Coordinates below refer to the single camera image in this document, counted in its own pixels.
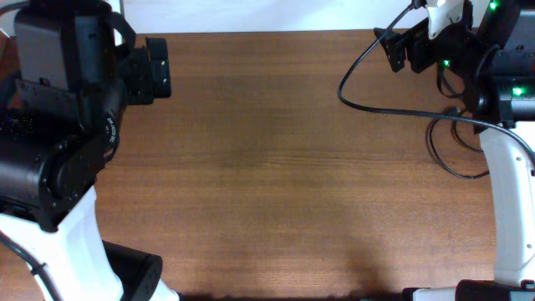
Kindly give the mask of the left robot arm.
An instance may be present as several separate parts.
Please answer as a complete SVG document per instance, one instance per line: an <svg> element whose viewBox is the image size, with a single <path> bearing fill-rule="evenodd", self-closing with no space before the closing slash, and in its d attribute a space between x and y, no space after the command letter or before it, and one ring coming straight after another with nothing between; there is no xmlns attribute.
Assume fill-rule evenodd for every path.
<svg viewBox="0 0 535 301"><path fill-rule="evenodd" d="M167 43L136 43L104 1L21 1L18 69L1 84L1 242L47 300L177 300L162 258L106 242L98 174L125 110L171 96Z"/></svg>

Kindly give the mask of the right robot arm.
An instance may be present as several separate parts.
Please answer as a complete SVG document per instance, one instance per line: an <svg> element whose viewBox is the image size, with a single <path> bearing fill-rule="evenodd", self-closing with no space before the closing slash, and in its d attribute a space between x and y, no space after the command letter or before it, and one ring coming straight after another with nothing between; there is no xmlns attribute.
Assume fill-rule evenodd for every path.
<svg viewBox="0 0 535 301"><path fill-rule="evenodd" d="M404 300L534 297L534 4L492 1L478 26L468 1L414 1L426 19L404 33L376 28L394 71L431 65L462 78L488 166L496 221L494 277L450 288L406 288Z"/></svg>

